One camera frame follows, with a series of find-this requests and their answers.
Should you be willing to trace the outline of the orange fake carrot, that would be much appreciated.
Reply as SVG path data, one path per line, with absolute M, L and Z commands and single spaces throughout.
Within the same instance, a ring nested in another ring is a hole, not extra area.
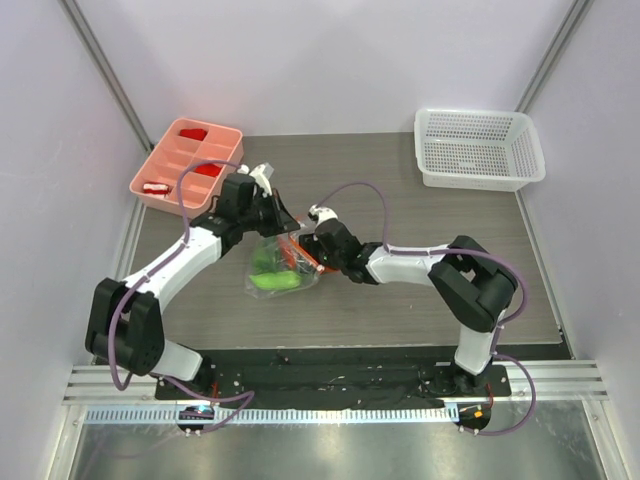
M 287 268 L 296 270 L 298 268 L 298 253 L 295 244 L 291 242 L 288 236 L 279 237 L 278 244 Z

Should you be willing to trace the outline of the green fake pepper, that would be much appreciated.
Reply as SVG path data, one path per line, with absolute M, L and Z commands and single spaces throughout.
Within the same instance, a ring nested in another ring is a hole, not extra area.
M 252 253 L 252 266 L 261 271 L 278 271 L 284 265 L 284 257 L 277 236 L 262 238 Z

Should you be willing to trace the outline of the clear orange zip top bag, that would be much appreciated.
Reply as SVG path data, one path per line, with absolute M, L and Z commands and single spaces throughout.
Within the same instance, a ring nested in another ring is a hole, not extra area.
M 256 299 L 269 299 L 276 296 L 281 296 L 287 293 L 293 293 L 296 291 L 305 290 L 317 284 L 322 275 L 327 275 L 329 273 L 333 273 L 329 267 L 324 268 L 321 265 L 317 264 L 309 254 L 307 254 L 298 244 L 298 237 L 301 234 L 312 233 L 313 225 L 309 219 L 302 219 L 301 217 L 297 217 L 296 220 L 300 223 L 301 228 L 298 231 L 285 233 L 277 235 L 277 237 L 288 236 L 292 243 L 295 244 L 298 253 L 298 268 L 296 270 L 290 270 L 287 268 L 285 262 L 284 265 L 278 271 L 261 271 L 256 270 L 252 266 L 252 254 L 250 257 L 250 261 L 245 270 L 245 292 L 256 298 Z M 297 289 L 285 290 L 285 291 L 273 291 L 273 290 L 260 290 L 256 288 L 251 281 L 249 280 L 249 276 L 252 274 L 260 274 L 260 273 L 272 273 L 272 272 L 280 272 L 280 271 L 294 271 L 301 276 L 301 285 Z

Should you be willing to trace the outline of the green fake pea pod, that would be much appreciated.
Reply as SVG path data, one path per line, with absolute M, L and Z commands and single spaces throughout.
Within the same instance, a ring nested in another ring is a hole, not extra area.
M 252 274 L 251 283 L 260 290 L 285 291 L 297 289 L 301 285 L 301 276 L 294 271 Z

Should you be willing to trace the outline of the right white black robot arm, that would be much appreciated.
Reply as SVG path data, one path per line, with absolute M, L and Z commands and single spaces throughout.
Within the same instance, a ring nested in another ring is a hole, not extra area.
M 468 236 L 444 246 L 400 248 L 361 242 L 340 221 L 318 224 L 296 243 L 323 267 L 356 284 L 407 283 L 434 288 L 460 323 L 452 363 L 431 381 L 434 393 L 472 395 L 488 381 L 499 331 L 517 290 L 519 274 Z

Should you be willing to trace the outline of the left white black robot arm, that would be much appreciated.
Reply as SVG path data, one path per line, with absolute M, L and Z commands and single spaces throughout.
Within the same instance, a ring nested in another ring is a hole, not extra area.
M 179 291 L 245 233 L 271 237 L 299 229 L 271 186 L 271 174 L 264 163 L 228 175 L 214 210 L 189 221 L 172 247 L 124 280 L 102 280 L 94 291 L 86 350 L 132 375 L 178 380 L 190 398 L 205 397 L 213 385 L 209 361 L 167 340 L 162 314 Z

